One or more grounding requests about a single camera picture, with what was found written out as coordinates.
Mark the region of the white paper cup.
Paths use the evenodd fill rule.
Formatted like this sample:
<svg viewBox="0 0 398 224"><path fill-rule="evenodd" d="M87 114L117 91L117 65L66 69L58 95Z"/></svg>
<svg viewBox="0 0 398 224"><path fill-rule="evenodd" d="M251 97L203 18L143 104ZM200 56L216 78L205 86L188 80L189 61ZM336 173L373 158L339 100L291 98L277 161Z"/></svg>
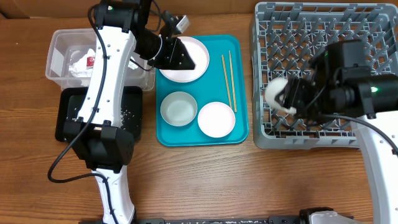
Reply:
<svg viewBox="0 0 398 224"><path fill-rule="evenodd" d="M264 98L266 100L266 103L272 109L281 110L287 114L295 115L297 112L296 108L294 107L286 108L283 106L283 96L287 84L288 84L288 79L286 78L279 77L271 80L268 83L267 88L265 90Z"/></svg>

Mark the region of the grey bowl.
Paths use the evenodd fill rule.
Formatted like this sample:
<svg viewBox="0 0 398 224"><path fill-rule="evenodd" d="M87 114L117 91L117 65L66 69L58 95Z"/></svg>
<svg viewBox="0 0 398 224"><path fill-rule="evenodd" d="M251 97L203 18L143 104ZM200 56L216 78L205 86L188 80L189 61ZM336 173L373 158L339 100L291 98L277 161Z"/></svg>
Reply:
<svg viewBox="0 0 398 224"><path fill-rule="evenodd" d="M167 95L160 105L163 120L171 126L181 127L191 123L197 115L197 102L192 95L184 91L175 91Z"/></svg>

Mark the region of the small white bowl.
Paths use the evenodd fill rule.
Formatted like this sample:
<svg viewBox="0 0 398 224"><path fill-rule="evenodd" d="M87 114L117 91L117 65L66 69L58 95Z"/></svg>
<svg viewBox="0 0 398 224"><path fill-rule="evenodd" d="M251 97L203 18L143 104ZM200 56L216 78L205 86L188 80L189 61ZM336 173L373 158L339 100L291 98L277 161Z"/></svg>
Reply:
<svg viewBox="0 0 398 224"><path fill-rule="evenodd" d="M200 130L211 138L223 138L232 132L236 124L233 110L222 102L206 104L198 114Z"/></svg>

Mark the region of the white rice pile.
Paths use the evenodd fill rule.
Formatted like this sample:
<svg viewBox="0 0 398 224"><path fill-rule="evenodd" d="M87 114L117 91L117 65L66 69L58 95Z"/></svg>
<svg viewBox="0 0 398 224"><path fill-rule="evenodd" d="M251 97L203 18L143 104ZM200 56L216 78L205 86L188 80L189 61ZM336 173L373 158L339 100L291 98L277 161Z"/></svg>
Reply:
<svg viewBox="0 0 398 224"><path fill-rule="evenodd" d="M78 112L81 107L69 106L66 120L77 121ZM122 106L121 108L121 129L129 131L131 133L139 131L141 127L142 117L137 111L133 111L128 106Z"/></svg>

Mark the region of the red snack wrapper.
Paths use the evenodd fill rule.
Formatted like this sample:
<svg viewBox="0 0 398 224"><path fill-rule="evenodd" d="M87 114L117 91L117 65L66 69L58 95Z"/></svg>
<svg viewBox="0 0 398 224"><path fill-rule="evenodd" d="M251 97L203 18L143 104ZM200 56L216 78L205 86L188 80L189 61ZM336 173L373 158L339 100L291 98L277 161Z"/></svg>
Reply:
<svg viewBox="0 0 398 224"><path fill-rule="evenodd" d="M87 69L93 68L94 63L95 63L95 57L94 56L86 58L86 68Z"/></svg>

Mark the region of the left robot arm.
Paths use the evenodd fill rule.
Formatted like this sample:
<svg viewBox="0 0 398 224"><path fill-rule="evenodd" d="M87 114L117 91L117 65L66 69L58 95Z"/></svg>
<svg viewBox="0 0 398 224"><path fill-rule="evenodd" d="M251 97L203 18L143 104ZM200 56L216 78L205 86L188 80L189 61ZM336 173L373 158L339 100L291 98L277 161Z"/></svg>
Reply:
<svg viewBox="0 0 398 224"><path fill-rule="evenodd" d="M127 70L134 54L162 70L192 70L195 63L180 34L187 16L160 13L164 26L158 34L147 29L150 1L101 1L88 11L96 34L96 55L90 84L63 135L96 179L104 208L103 223L132 223L135 208L129 196L127 165L135 138L121 127L121 102Z"/></svg>

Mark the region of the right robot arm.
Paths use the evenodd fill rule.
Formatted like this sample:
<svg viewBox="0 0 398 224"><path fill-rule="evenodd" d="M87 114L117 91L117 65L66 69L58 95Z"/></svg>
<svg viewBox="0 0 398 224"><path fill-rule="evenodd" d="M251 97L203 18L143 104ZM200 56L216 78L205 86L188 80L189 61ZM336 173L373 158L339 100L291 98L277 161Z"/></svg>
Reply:
<svg viewBox="0 0 398 224"><path fill-rule="evenodd" d="M372 75L361 40L327 45L310 61L313 77L275 78L267 104L296 118L350 122L373 202L374 223L397 223L397 75Z"/></svg>

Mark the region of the grey dishwasher rack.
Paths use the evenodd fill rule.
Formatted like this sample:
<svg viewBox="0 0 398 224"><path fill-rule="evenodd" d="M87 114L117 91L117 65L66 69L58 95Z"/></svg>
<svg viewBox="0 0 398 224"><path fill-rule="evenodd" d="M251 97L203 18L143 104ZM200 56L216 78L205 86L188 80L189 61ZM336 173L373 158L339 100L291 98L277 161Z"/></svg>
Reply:
<svg viewBox="0 0 398 224"><path fill-rule="evenodd" d="M357 147L348 122L309 126L265 100L274 78L309 79L308 65L327 45L364 42L372 75L397 73L397 7L387 3L259 2L251 22L253 135L261 149Z"/></svg>

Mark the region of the large white plate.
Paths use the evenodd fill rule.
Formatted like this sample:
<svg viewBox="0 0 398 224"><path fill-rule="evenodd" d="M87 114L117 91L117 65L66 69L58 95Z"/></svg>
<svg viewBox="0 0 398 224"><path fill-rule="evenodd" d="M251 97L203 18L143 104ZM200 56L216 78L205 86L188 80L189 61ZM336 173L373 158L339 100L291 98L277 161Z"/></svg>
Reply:
<svg viewBox="0 0 398 224"><path fill-rule="evenodd" d="M189 56L195 63L193 70L160 70L163 76L173 82L188 83L199 79L207 70L210 55L205 45L193 37L178 37L185 45Z"/></svg>

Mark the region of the wooden chopstick left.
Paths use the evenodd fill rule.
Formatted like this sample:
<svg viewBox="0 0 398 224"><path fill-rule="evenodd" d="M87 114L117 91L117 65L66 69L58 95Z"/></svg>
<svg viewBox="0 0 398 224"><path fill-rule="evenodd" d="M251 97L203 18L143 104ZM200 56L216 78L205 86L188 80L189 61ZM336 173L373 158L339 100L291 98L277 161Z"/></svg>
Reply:
<svg viewBox="0 0 398 224"><path fill-rule="evenodd" d="M221 61L222 61L222 65L223 65L223 73L224 73L224 79L225 79L225 83L226 83L226 91L227 91L227 96L228 96L229 107L232 109L231 95L230 95L230 90L229 90L229 81L228 81L228 76L227 76L227 72L226 72L224 55L221 55Z"/></svg>

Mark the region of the teal serving tray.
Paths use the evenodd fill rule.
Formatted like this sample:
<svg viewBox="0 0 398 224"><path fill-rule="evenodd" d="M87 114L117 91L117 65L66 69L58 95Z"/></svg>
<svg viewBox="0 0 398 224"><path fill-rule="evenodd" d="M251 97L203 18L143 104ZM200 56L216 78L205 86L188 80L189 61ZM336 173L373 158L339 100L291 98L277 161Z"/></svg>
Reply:
<svg viewBox="0 0 398 224"><path fill-rule="evenodd" d="M157 139L168 147L205 146L220 144L239 144L249 134L248 109L244 84L241 49L238 39L232 35L208 35L193 37L202 42L210 55L210 63L206 72L197 80L188 83L173 82L156 71L156 132ZM234 112L229 51L232 54L234 84L236 92L237 112ZM226 83L223 73L221 55L224 55L226 72L229 81L232 110L236 124L231 133L223 138L211 138L205 135L198 126L198 114L208 103L222 102L229 106ZM184 91L194 97L198 111L194 120L188 125L176 127L166 123L160 114L163 99L175 91Z"/></svg>

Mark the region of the clear plastic bin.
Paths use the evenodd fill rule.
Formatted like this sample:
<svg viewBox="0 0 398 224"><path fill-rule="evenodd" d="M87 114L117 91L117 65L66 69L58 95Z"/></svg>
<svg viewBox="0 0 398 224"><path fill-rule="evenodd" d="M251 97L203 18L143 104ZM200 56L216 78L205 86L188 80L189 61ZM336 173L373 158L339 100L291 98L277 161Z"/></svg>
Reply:
<svg viewBox="0 0 398 224"><path fill-rule="evenodd" d="M88 49L96 50L96 34L92 29L61 29L54 32L49 52L45 76L58 84L61 89L87 87L91 77L73 77L69 66L82 58ZM144 91L153 89L155 71L137 54L132 54L125 85L138 86Z"/></svg>

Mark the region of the black plastic tray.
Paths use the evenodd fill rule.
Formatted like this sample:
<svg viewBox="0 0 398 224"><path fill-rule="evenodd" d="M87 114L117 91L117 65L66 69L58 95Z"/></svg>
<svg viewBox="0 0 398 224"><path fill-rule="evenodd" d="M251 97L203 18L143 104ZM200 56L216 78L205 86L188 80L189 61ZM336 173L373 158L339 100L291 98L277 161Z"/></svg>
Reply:
<svg viewBox="0 0 398 224"><path fill-rule="evenodd" d="M55 139L60 142L65 142L66 139L63 135L63 127L66 122L66 115L69 106L81 107L86 93L88 91L87 87L78 88L66 88L62 91L60 95L60 104L58 107L57 124L55 128ZM142 117L142 103L143 103L143 92L138 86L126 86L123 90L123 97L121 100L122 106L128 106L133 111L137 111ZM141 138L141 127L139 131L135 131L133 134L135 141Z"/></svg>

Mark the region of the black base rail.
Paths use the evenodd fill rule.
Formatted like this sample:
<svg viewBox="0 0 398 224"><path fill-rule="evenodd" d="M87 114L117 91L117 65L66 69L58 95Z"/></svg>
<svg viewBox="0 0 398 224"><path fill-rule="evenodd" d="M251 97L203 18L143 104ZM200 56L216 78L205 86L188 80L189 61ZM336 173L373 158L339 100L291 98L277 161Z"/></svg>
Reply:
<svg viewBox="0 0 398 224"><path fill-rule="evenodd" d="M269 216L267 218L230 218L230 219L188 219L165 220L163 218L136 219L132 224L305 224L309 223L298 216Z"/></svg>

